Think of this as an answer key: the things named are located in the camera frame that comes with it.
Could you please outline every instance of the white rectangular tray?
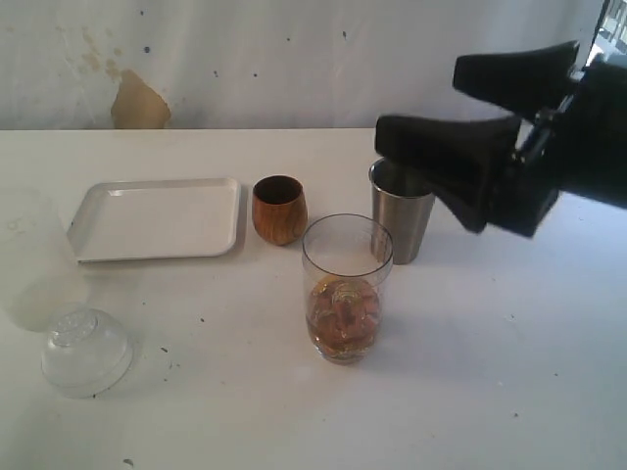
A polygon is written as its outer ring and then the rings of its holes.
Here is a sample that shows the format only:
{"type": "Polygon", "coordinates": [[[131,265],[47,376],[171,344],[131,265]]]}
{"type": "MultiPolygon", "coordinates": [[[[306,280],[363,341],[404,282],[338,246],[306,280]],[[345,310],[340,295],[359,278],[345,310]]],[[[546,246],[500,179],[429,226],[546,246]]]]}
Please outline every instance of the white rectangular tray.
{"type": "Polygon", "coordinates": [[[216,257],[235,244],[240,193],[231,178],[100,183],[68,237],[80,262],[216,257]]]}

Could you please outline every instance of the wooden cup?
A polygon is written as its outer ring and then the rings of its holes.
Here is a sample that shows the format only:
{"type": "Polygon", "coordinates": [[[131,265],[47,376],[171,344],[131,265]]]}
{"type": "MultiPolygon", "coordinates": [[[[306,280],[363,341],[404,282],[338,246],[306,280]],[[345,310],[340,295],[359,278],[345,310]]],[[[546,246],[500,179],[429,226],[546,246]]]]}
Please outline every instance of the wooden cup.
{"type": "Polygon", "coordinates": [[[289,176],[270,176],[253,189],[253,224],[272,245],[292,243],[305,233],[307,204],[303,185],[289,176]]]}

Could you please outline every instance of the stainless steel cup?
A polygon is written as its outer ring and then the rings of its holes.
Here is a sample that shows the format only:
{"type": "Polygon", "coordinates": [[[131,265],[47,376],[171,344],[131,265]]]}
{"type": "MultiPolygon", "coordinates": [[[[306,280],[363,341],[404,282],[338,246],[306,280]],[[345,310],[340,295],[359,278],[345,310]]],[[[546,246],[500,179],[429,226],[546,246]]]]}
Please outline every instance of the stainless steel cup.
{"type": "Polygon", "coordinates": [[[394,264],[418,256],[435,196],[425,191],[418,174],[385,159],[370,167],[372,218],[392,235],[394,264]]]}

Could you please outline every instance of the glass tumbler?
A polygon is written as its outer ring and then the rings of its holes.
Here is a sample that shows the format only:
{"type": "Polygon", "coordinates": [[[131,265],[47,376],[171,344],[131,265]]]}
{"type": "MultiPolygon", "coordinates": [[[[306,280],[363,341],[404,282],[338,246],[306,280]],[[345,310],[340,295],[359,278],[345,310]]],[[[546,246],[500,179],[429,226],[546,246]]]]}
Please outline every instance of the glass tumbler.
{"type": "Polygon", "coordinates": [[[87,296],[52,201],[33,190],[0,190],[0,308],[18,327],[42,332],[55,310],[87,296]]]}
{"type": "Polygon", "coordinates": [[[372,347],[392,264],[392,237],[367,217],[330,215],[307,230],[303,237],[307,327],[325,359],[356,362],[372,347]]]}

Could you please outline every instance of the wall stain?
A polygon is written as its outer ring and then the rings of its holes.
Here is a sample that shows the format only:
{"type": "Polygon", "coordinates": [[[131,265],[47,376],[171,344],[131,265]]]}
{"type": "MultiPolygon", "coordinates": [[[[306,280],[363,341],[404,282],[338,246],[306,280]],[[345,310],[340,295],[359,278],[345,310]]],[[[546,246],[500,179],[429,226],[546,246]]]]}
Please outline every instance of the wall stain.
{"type": "Polygon", "coordinates": [[[85,61],[93,71],[98,71],[100,69],[100,61],[98,61],[96,54],[94,54],[93,52],[90,52],[89,54],[83,54],[80,57],[82,57],[82,60],[85,61]]]}
{"type": "Polygon", "coordinates": [[[121,76],[120,69],[118,69],[118,64],[113,59],[107,59],[105,63],[105,73],[109,76],[111,81],[116,81],[121,76]]]}
{"type": "Polygon", "coordinates": [[[163,129],[171,113],[168,103],[137,73],[123,70],[111,117],[115,129],[163,129]]]}
{"type": "Polygon", "coordinates": [[[96,56],[100,55],[100,51],[98,51],[98,48],[96,47],[96,41],[94,41],[94,38],[91,36],[91,34],[89,34],[86,26],[84,26],[82,29],[82,39],[85,41],[85,43],[87,43],[92,54],[96,56]]]}

